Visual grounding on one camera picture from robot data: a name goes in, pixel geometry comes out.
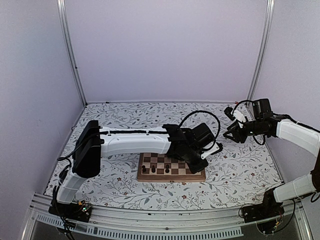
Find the dark pawn placed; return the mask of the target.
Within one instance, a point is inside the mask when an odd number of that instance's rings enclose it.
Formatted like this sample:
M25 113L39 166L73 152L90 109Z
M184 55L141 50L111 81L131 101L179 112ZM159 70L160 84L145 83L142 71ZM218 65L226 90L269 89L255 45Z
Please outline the dark pawn placed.
M146 172L146 170L147 170L147 169L146 169L146 166L145 166L145 165L143 165L143 166L142 166L142 172L143 172L143 173L145 173L145 172Z
M170 166L169 165L166 165L165 166L165 173L169 173L170 172Z
M154 165L152 165L152 167L151 167L151 172L152 172L152 173L155 173L155 172L156 172L156 167L155 167Z

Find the wooden chess board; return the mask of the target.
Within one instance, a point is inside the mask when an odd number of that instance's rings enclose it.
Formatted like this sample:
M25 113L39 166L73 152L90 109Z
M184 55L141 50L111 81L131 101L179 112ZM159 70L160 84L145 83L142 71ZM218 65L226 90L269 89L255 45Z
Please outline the wooden chess board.
M165 173L166 165L169 165L169 173ZM192 174L187 163L167 157L165 154L142 153L139 156L137 180L150 183L200 183L206 180L204 170Z

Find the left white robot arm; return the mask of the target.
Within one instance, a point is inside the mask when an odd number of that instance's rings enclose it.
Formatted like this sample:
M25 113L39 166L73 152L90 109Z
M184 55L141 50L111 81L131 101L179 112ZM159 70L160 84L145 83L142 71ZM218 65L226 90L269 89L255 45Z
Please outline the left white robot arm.
M201 123L194 128L164 124L156 128L117 129L100 126L97 120L87 123L74 150L59 161L68 160L53 193L55 209L63 216L74 213L71 203L86 179L100 173L101 158L117 154L165 154L187 163L195 174L208 166L207 157L222 150L210 128Z

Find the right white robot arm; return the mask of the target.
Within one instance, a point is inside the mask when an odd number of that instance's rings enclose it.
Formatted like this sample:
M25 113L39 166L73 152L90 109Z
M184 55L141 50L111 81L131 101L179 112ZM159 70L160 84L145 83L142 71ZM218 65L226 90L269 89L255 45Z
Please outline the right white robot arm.
M278 204L295 198L315 196L320 191L320 132L301 122L293 120L288 114L277 114L271 109L267 98L249 100L252 104L254 120L249 121L236 107L226 107L224 114L233 123L227 127L223 136L236 143L244 143L248 136L262 135L275 137L293 143L316 157L313 170L288 183L267 190L258 213L269 218L278 210Z

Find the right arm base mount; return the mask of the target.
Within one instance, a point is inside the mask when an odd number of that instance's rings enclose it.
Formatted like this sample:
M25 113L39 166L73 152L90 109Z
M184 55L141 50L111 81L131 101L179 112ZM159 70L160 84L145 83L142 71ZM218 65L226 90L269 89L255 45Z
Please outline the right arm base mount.
M245 223L279 216L280 220L271 220L257 225L258 230L265 235L276 232L282 221L283 214L285 213L283 203L276 202L273 191L273 189L269 189L264 193L262 203L242 206L238 212Z

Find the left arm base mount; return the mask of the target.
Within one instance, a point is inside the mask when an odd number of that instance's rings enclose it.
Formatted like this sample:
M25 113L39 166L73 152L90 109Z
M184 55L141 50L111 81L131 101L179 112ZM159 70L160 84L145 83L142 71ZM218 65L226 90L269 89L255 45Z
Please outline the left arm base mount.
M58 217L88 223L92 214L92 206L85 200L70 204L52 200L48 212Z

